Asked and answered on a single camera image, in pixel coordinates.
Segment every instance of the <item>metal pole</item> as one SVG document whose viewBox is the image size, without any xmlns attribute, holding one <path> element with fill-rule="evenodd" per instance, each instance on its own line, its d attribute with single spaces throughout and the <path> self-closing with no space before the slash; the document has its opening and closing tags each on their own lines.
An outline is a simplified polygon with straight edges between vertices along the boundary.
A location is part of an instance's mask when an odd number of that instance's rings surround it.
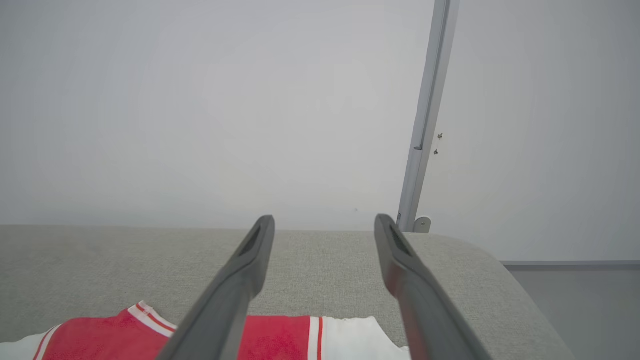
<svg viewBox="0 0 640 360">
<path fill-rule="evenodd" d="M 433 6 L 427 58 L 397 218 L 398 228 L 405 232 L 413 231 L 413 223 L 418 211 L 424 174 L 427 170 L 442 91 L 447 77 L 459 6 L 460 0 L 435 0 Z"/>
</svg>

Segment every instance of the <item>gray floor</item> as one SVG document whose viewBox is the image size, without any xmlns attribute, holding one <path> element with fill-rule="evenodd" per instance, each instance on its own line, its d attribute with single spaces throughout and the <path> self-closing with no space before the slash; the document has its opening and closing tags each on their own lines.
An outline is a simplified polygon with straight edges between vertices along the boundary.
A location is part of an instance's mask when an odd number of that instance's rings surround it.
<svg viewBox="0 0 640 360">
<path fill-rule="evenodd" d="M 509 270 L 576 359 L 640 359 L 640 270 Z"/>
</svg>

